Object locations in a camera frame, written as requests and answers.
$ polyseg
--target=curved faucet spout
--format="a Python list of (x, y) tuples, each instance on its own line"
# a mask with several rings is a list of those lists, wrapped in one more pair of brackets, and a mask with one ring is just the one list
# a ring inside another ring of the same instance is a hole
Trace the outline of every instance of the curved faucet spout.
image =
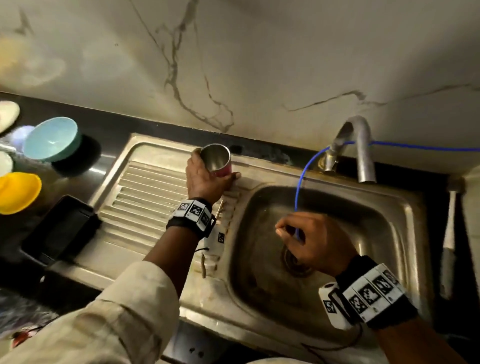
[(369, 145), (371, 141), (370, 127), (367, 120), (360, 115), (348, 118), (338, 132), (330, 149), (326, 152), (325, 172), (334, 171), (338, 156), (342, 154), (345, 143), (355, 138), (357, 146), (357, 168), (359, 182), (375, 183), (375, 167), (370, 156)]

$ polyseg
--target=light blue bowl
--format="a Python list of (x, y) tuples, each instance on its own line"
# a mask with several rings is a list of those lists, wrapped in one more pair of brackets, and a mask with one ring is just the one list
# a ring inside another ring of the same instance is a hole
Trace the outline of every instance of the light blue bowl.
[(81, 140), (77, 123), (60, 116), (45, 120), (30, 132), (24, 142), (23, 154), (30, 159), (57, 162), (71, 156)]

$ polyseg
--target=sink drain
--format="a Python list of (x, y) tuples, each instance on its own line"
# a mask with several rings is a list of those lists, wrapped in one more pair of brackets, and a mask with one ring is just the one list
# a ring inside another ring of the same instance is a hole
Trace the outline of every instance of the sink drain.
[(287, 249), (286, 246), (282, 249), (282, 263), (288, 273), (297, 278), (307, 277), (313, 273), (313, 269), (299, 263), (296, 257)]

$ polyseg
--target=human hand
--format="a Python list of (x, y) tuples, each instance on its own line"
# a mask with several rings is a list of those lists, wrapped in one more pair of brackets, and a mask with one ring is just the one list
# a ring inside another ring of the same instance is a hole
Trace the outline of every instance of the human hand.
[[(305, 243), (292, 236), (294, 229), (290, 227), (303, 231)], [(327, 215), (294, 212), (280, 219), (275, 228), (300, 263), (332, 277), (347, 269), (352, 258), (358, 255), (348, 235)]]
[(188, 198), (201, 197), (212, 205), (222, 197), (225, 190), (232, 186), (234, 180), (241, 177), (240, 172), (234, 172), (225, 177), (217, 177), (209, 172), (200, 157), (199, 148), (192, 152), (185, 172), (187, 173)]

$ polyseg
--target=white brush handle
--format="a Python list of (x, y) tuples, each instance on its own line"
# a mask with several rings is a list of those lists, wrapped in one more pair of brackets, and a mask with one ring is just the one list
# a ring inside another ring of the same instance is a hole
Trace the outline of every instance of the white brush handle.
[(440, 295), (446, 300), (449, 300), (453, 293), (455, 267), (455, 201), (456, 192), (450, 191), (448, 220), (445, 229), (444, 249), (440, 268)]

